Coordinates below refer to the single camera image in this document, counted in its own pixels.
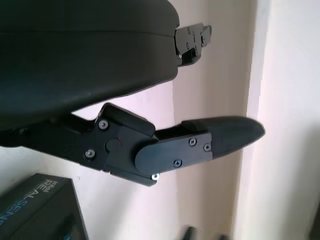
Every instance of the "bolt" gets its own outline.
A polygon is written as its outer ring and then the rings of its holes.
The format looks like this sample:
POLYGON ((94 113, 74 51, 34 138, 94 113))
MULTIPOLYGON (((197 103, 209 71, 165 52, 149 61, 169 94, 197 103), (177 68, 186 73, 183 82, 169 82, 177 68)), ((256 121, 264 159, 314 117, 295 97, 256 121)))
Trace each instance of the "bolt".
POLYGON ((189 139, 189 145, 191 147, 193 147, 196 144, 197 144, 197 139, 195 139, 194 137, 189 139))
POLYGON ((155 174, 151 175, 151 179, 153 181, 157 181, 157 180, 159 180, 159 178, 160 178, 160 173, 155 173, 155 174))
POLYGON ((182 165, 182 161, 180 159, 178 160, 174 160, 173 162, 173 166, 177 169, 177 168, 180 168, 182 165))
POLYGON ((105 130, 105 129, 108 128, 109 123, 108 123, 106 120, 101 120, 101 121, 99 122, 98 126, 99 126, 99 128, 100 128, 101 130, 105 130))
POLYGON ((211 145, 209 143, 206 143, 204 145, 203 149, 204 149, 205 152, 209 152, 209 151, 211 151, 211 145))
POLYGON ((87 159, 92 159, 96 155, 96 152, 92 149, 88 149, 84 155, 87 159))

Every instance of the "black box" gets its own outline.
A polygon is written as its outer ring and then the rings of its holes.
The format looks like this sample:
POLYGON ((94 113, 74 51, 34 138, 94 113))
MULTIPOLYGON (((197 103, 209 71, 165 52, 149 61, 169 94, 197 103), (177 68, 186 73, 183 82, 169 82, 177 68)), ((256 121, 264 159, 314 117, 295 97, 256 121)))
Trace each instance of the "black box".
POLYGON ((35 174, 0 198, 0 240, 86 240, 72 179, 35 174))

